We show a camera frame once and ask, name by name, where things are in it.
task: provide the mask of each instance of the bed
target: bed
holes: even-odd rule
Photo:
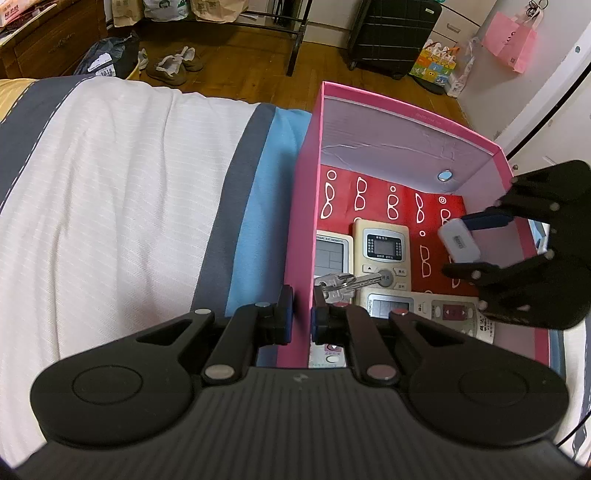
[[[547,250],[550,225],[530,220],[538,253]],[[589,339],[591,313],[576,327],[564,332],[551,330],[550,368],[558,373],[569,389],[569,409],[554,441],[569,458],[580,465],[591,466],[591,364]]]
[[[207,306],[276,301],[310,114],[117,78],[0,80],[0,457],[36,375]]]

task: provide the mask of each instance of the sneaker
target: sneaker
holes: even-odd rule
[[[148,77],[168,83],[174,87],[187,81],[187,72],[183,67],[183,59],[179,55],[167,55],[163,59],[148,63]]]
[[[138,65],[140,70],[143,70],[148,66],[148,53],[145,48],[142,48],[138,52]]]
[[[181,50],[177,50],[175,55],[179,55],[183,59],[183,66],[189,72],[198,72],[203,68],[203,62],[193,47],[183,47]]]

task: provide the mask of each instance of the cable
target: cable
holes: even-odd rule
[[[548,5],[550,4],[550,0],[545,0],[546,5],[544,7],[542,7],[542,2],[544,0],[541,0],[540,3],[535,2],[534,0],[531,0],[527,9],[527,16],[533,18],[534,16],[536,16],[538,14],[538,9],[542,9],[545,10]]]
[[[572,437],[572,436],[573,436],[575,433],[577,433],[577,432],[579,431],[579,429],[580,429],[580,428],[581,428],[583,425],[585,425],[585,422],[586,422],[587,420],[589,420],[589,417],[591,417],[591,410],[589,410],[589,411],[587,412],[587,414],[586,414],[586,415],[583,417],[583,420],[581,420],[581,421],[579,422],[579,424],[578,424],[578,425],[577,425],[575,428],[573,428],[573,430],[572,430],[572,431],[571,431],[571,432],[570,432],[570,433],[569,433],[569,434],[568,434],[566,437],[564,437],[562,440],[560,440],[560,441],[559,441],[559,442],[556,444],[556,446],[557,446],[557,447],[561,447],[561,446],[563,445],[563,443],[564,443],[564,442],[566,442],[566,441],[567,441],[569,438],[571,438],[571,437]]]

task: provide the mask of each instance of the wooden drawer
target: wooden drawer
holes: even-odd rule
[[[478,32],[478,25],[443,7],[433,31],[456,42],[469,40]]]
[[[34,30],[14,51],[23,77],[55,77],[99,38],[95,3],[82,0]]]
[[[496,0],[446,0],[445,6],[482,25],[492,7],[495,6],[495,2]]]

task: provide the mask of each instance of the silver key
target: silver key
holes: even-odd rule
[[[359,278],[349,273],[331,273],[315,279],[314,285],[322,287],[326,303],[338,303],[348,302],[353,298],[356,290],[375,285],[381,280],[382,275],[379,273],[364,275]]]

